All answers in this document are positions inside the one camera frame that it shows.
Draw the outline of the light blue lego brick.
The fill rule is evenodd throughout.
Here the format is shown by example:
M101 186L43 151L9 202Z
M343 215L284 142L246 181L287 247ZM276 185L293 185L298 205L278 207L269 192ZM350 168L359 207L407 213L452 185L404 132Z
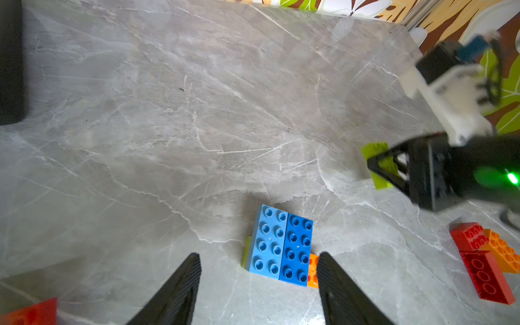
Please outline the light blue lego brick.
M288 213L263 204L253 228L246 269L250 273L280 277Z

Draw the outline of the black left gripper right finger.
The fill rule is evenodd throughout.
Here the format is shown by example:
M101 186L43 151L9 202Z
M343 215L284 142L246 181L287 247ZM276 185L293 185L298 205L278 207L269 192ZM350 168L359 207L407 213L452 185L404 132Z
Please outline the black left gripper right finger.
M317 268L325 324L391 324L392 321L327 252Z

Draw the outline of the orange upturned lego brick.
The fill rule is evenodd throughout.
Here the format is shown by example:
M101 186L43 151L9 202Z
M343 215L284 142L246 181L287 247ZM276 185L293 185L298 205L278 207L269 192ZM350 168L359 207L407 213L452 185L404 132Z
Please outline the orange upturned lego brick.
M317 275L318 262L319 257L315 254L311 254L307 279L308 287L319 288Z

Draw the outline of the dark blue upturned lego brick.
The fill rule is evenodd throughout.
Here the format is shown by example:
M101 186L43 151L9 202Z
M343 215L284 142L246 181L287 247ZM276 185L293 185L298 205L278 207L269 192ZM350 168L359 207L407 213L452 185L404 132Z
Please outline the dark blue upturned lego brick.
M314 222L289 214L279 280L307 286Z

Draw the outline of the lime green lego brick front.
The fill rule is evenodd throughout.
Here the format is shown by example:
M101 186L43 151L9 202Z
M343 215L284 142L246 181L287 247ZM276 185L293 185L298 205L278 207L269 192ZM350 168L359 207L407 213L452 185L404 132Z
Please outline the lime green lego brick front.
M245 251L242 256L242 261L241 261L241 267L244 268L246 271L249 270L248 256L249 256L249 251L250 251L250 247L251 247L251 240L252 240L252 236L249 236L246 240Z

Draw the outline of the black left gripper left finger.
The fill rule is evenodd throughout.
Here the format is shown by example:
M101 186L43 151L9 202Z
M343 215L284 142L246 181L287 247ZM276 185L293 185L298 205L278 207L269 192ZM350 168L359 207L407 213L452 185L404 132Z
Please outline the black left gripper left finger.
M200 255L189 254L153 298L127 324L191 324L201 273Z

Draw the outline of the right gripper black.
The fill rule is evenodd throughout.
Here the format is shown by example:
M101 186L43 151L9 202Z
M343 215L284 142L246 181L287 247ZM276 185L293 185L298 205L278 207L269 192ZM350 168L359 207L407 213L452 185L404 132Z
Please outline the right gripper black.
M391 148L386 142L367 144L376 189L396 188L429 211L471 199L518 211L519 137L500 135L483 116L502 100L502 67L496 31L466 44L443 41L411 66L399 82L409 98L426 101L443 130ZM408 166L399 161L401 154L407 154Z

